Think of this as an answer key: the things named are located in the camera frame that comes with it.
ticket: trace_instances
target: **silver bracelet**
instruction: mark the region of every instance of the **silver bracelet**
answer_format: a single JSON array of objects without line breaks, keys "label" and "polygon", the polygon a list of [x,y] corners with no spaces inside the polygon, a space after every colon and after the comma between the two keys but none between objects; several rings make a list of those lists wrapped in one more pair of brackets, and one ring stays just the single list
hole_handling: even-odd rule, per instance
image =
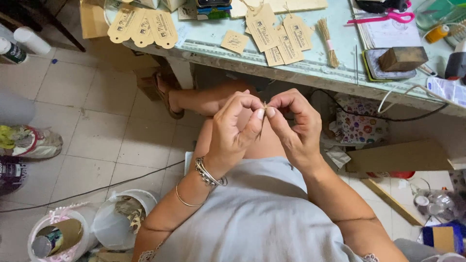
[{"label": "silver bracelet", "polygon": [[202,177],[202,180],[206,182],[206,185],[226,186],[228,184],[228,180],[226,180],[225,177],[220,178],[219,180],[215,180],[212,177],[212,175],[209,174],[209,172],[204,167],[204,157],[196,158],[196,161],[194,161],[194,163],[196,164],[196,171],[199,172],[199,174]]},{"label": "silver bracelet", "polygon": [[203,204],[207,201],[207,199],[209,198],[209,195],[210,195],[210,191],[209,191],[209,194],[207,194],[206,200],[204,200],[204,202],[202,202],[202,203],[200,203],[200,204],[198,204],[198,205],[190,205],[190,204],[184,202],[184,201],[181,199],[181,197],[179,196],[179,194],[178,194],[178,185],[179,185],[179,183],[181,182],[181,180],[183,180],[183,179],[180,179],[180,181],[178,181],[178,183],[176,184],[176,187],[175,187],[176,196],[177,196],[178,199],[181,201],[181,203],[187,205],[188,207],[198,207],[198,206],[200,206],[200,205],[203,205]]}]

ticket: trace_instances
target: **hand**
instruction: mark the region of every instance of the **hand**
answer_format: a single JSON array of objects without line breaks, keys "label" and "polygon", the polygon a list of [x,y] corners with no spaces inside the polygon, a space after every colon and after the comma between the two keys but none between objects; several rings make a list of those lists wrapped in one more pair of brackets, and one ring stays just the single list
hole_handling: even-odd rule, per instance
[{"label": "hand", "polygon": [[[253,114],[243,131],[239,131],[236,125],[243,108],[252,109]],[[246,149],[262,130],[263,118],[264,105],[258,97],[250,95],[249,90],[235,92],[213,116],[212,140],[204,166],[215,179],[223,177],[244,157]]]},{"label": "hand", "polygon": [[[307,99],[293,88],[274,96],[267,106],[267,118],[290,163],[301,172],[320,165],[323,160],[319,149],[322,120]],[[296,125],[290,128],[278,108],[289,108],[295,114]]]}]

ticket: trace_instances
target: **sandal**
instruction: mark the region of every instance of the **sandal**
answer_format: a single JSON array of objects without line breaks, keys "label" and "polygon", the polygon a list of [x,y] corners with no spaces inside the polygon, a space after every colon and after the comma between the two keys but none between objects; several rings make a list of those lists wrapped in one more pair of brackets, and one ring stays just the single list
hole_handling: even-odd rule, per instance
[{"label": "sandal", "polygon": [[179,87],[179,83],[178,83],[178,80],[176,80],[176,77],[174,75],[174,73],[171,71],[171,70],[167,70],[167,69],[162,69],[162,68],[159,68],[157,69],[157,71],[154,73],[153,75],[153,78],[154,78],[154,84],[155,84],[155,88],[156,88],[156,91],[157,91],[157,94],[158,96],[160,97],[160,99],[164,102],[165,104],[165,108],[167,109],[168,111],[168,114],[174,118],[174,119],[182,119],[183,116],[185,116],[185,110],[181,110],[180,112],[174,112],[173,110],[171,110],[170,108],[170,102],[168,100],[168,92],[166,93],[163,93],[159,88],[158,88],[158,80],[157,80],[157,74],[158,73],[162,73],[162,77],[166,77],[167,79],[164,79],[164,80],[167,80],[167,84],[171,85],[171,86],[175,86],[176,89],[179,89],[177,87]]}]

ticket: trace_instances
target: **pink band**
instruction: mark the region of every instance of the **pink band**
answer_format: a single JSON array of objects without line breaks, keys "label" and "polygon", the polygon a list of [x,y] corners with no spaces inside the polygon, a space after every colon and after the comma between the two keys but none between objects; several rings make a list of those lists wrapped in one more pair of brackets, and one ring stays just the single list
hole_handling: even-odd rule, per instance
[{"label": "pink band", "polygon": [[327,40],[327,47],[329,48],[329,51],[333,50],[332,40]]}]

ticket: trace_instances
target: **scissors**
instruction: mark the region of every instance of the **scissors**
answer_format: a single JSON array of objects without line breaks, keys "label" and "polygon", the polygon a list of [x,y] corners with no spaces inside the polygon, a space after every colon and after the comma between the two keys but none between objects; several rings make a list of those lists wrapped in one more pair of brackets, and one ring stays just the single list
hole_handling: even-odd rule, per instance
[{"label": "scissors", "polygon": [[[408,7],[411,6],[411,2],[407,1]],[[354,16],[360,16],[362,19],[353,19],[349,20],[347,24],[362,24],[362,23],[369,23],[369,22],[378,22],[378,21],[386,21],[388,19],[393,19],[399,23],[406,24],[411,21],[413,21],[415,15],[414,13],[411,12],[405,12],[405,13],[396,13],[393,10],[394,8],[388,8],[387,12],[384,13],[385,16],[380,17],[381,15],[384,14],[372,14],[372,13],[357,13],[354,14]]]}]

